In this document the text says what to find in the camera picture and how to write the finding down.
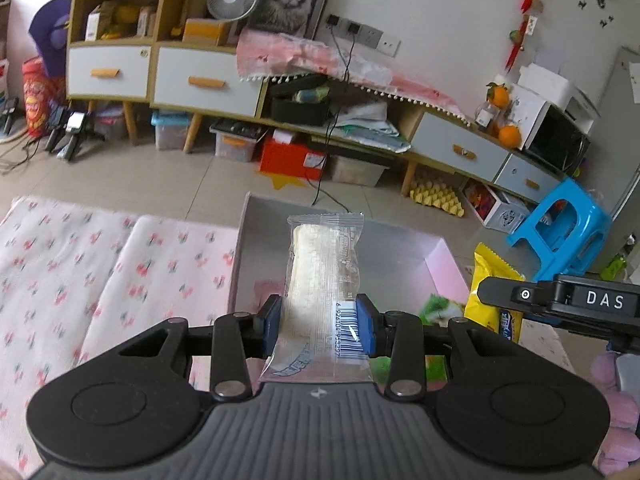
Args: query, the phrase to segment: cat picture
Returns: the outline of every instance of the cat picture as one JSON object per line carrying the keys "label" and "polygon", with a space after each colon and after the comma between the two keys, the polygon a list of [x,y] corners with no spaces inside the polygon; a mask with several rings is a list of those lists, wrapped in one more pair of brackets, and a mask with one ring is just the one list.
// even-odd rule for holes
{"label": "cat picture", "polygon": [[325,0],[260,0],[248,26],[312,39]]}

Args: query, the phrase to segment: wooden cabinet leg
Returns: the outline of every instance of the wooden cabinet leg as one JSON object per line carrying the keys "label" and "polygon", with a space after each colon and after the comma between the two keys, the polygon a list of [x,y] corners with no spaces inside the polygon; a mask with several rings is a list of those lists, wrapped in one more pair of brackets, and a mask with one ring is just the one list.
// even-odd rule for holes
{"label": "wooden cabinet leg", "polygon": [[402,196],[409,196],[409,190],[411,188],[411,182],[415,176],[415,170],[418,168],[418,163],[412,160],[409,161],[406,167],[406,173],[404,174],[404,181],[402,182]]}
{"label": "wooden cabinet leg", "polygon": [[138,128],[136,126],[136,116],[133,113],[133,104],[129,102],[123,102],[122,110],[124,111],[124,121],[127,125],[129,140],[131,142],[131,145],[135,146],[138,143]]}
{"label": "wooden cabinet leg", "polygon": [[189,125],[189,131],[187,131],[187,140],[184,143],[183,151],[185,153],[191,153],[191,149],[193,148],[193,143],[196,141],[196,137],[198,136],[198,130],[200,129],[200,125],[202,124],[202,114],[194,114],[193,119],[191,119],[191,124]]}

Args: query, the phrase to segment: yellow egg tray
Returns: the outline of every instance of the yellow egg tray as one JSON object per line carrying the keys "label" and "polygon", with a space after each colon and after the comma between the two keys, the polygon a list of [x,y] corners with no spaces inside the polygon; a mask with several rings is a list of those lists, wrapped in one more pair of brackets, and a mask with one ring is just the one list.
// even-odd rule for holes
{"label": "yellow egg tray", "polygon": [[446,184],[433,180],[412,182],[409,197],[415,203],[442,209],[445,213],[462,218],[465,209],[456,192]]}

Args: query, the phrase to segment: wooden drawer handle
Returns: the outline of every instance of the wooden drawer handle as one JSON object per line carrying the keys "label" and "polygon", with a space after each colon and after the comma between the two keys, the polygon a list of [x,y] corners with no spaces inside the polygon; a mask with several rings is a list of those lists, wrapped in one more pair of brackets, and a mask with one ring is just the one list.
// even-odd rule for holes
{"label": "wooden drawer handle", "polygon": [[91,70],[91,77],[100,77],[103,79],[113,79],[120,74],[119,68],[94,68]]}
{"label": "wooden drawer handle", "polygon": [[453,145],[453,151],[459,155],[467,158],[468,160],[476,160],[478,158],[474,152],[470,152],[469,150],[465,150],[462,146],[457,144]]}
{"label": "wooden drawer handle", "polygon": [[211,79],[209,77],[196,77],[191,75],[189,76],[189,84],[200,88],[220,89],[226,85],[226,82],[221,79]]}
{"label": "wooden drawer handle", "polygon": [[538,184],[537,182],[533,182],[533,180],[526,179],[524,183],[527,184],[527,187],[530,187],[531,189],[535,189],[536,191],[540,190],[540,184]]}

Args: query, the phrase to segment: white drawer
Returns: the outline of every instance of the white drawer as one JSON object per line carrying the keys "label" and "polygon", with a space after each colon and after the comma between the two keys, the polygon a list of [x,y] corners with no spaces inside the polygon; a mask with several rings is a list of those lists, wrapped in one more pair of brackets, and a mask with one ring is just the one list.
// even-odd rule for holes
{"label": "white drawer", "polygon": [[[206,88],[202,81],[193,78],[219,81],[224,85]],[[259,82],[238,79],[234,54],[164,47],[158,55],[153,103],[254,117],[260,86]]]}
{"label": "white drawer", "polygon": [[[150,59],[150,46],[72,47],[67,70],[69,96],[145,99]],[[97,70],[117,71],[117,75],[97,76]]]}
{"label": "white drawer", "polygon": [[494,181],[498,186],[539,203],[560,181],[528,163],[519,156],[510,155],[500,175]]}
{"label": "white drawer", "polygon": [[428,112],[411,145],[414,152],[490,182],[509,154],[490,140]]}

